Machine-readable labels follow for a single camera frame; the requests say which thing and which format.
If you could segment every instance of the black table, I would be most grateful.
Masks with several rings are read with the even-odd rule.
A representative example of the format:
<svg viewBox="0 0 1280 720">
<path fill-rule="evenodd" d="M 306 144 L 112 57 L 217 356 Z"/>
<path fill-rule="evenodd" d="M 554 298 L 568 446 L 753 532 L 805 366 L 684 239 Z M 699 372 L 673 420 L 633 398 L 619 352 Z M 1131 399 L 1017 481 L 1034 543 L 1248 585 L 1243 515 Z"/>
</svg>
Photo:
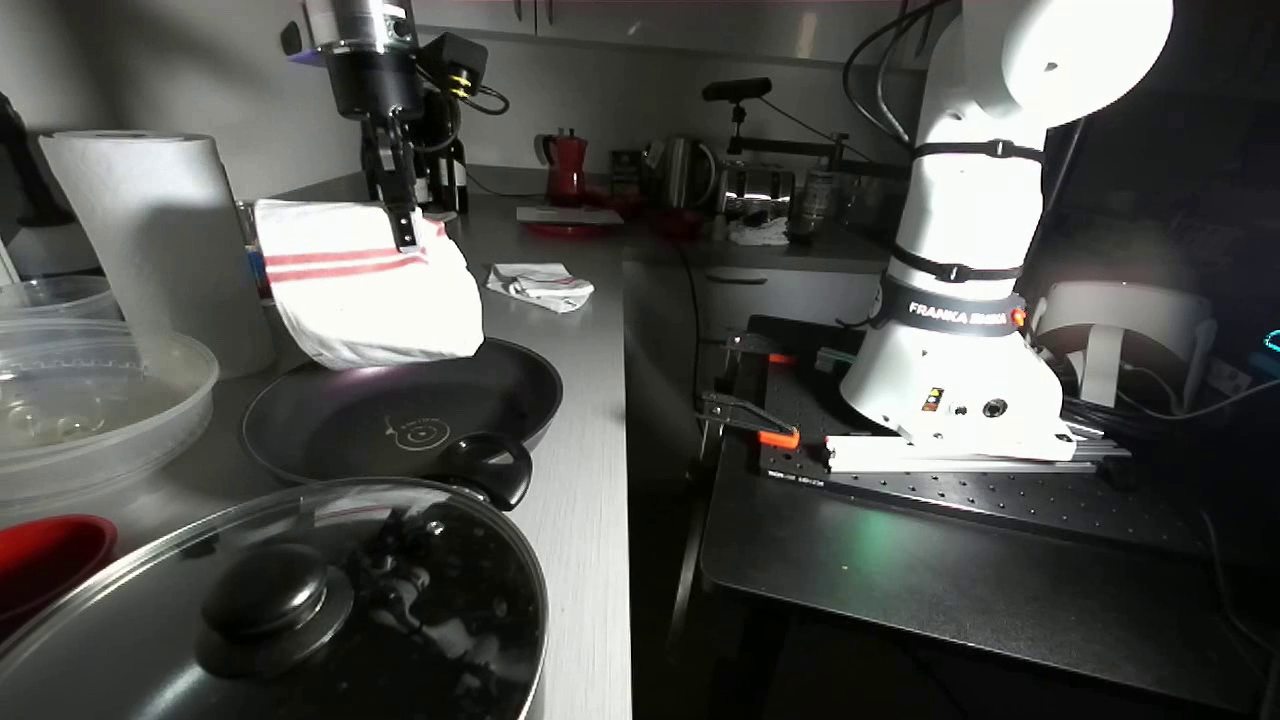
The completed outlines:
<svg viewBox="0 0 1280 720">
<path fill-rule="evenodd" d="M 764 403 L 759 383 L 764 356 L 750 352 L 734 391 Z M 730 432 L 717 454 L 699 575 L 1228 712 L 1252 712 L 1269 675 L 1265 652 L 1224 615 L 1210 553 L 773 481 L 750 432 Z"/>
</svg>

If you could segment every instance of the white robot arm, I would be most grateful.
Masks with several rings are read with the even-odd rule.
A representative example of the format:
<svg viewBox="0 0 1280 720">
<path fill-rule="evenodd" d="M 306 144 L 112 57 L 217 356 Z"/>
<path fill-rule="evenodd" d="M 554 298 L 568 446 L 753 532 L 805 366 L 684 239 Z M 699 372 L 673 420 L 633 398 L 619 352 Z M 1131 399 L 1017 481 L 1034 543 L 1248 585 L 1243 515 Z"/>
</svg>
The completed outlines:
<svg viewBox="0 0 1280 720">
<path fill-rule="evenodd" d="M 1045 134 L 1120 102 L 1171 0 L 966 0 L 942 38 L 883 303 L 839 398 L 910 447 L 1070 461 L 1061 380 L 1017 338 Z"/>
</svg>

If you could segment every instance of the frying pan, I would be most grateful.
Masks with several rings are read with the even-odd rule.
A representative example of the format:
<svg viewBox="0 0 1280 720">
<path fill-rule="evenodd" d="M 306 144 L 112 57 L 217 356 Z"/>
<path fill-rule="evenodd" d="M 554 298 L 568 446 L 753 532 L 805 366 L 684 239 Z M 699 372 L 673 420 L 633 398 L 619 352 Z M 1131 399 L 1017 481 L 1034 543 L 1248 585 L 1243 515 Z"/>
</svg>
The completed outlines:
<svg viewBox="0 0 1280 720">
<path fill-rule="evenodd" d="M 527 447 L 564 399 L 560 372 L 510 339 L 477 356 L 330 372 L 301 366 L 245 413 L 252 461 L 292 483 L 353 477 L 421 477 L 484 493 L 518 508 Z"/>
</svg>

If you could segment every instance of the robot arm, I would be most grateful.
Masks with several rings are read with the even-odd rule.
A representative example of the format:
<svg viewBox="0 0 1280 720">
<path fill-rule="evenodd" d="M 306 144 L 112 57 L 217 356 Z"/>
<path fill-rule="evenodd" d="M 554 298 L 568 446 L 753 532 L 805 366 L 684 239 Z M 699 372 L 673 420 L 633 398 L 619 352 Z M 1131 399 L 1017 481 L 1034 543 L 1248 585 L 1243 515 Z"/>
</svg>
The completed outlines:
<svg viewBox="0 0 1280 720">
<path fill-rule="evenodd" d="M 966 0 L 942 38 L 883 303 L 839 398 L 914 447 L 1070 461 L 1061 383 L 1008 324 L 1045 134 L 1120 102 L 1171 0 Z"/>
<path fill-rule="evenodd" d="M 308 49 L 323 57 L 335 112 L 361 120 L 361 169 L 389 207 L 395 248 L 415 248 L 421 155 L 450 153 L 488 51 L 461 38 L 415 43 L 407 0 L 306 0 Z"/>
</svg>

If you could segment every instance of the cloth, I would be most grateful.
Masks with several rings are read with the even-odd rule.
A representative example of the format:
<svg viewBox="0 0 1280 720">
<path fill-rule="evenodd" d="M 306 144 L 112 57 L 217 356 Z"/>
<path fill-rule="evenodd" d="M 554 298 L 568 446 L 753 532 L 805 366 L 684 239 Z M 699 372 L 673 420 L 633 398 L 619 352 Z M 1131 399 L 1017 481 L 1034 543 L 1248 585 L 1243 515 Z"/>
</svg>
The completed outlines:
<svg viewBox="0 0 1280 720">
<path fill-rule="evenodd" d="M 276 313 L 316 366 L 427 366 L 484 343 L 479 290 L 440 219 L 411 217 L 415 251 L 375 203 L 262 199 L 252 225 Z"/>
<path fill-rule="evenodd" d="M 494 264 L 488 290 L 547 313 L 578 313 L 596 293 L 596 284 L 568 277 L 564 264 Z"/>
</svg>

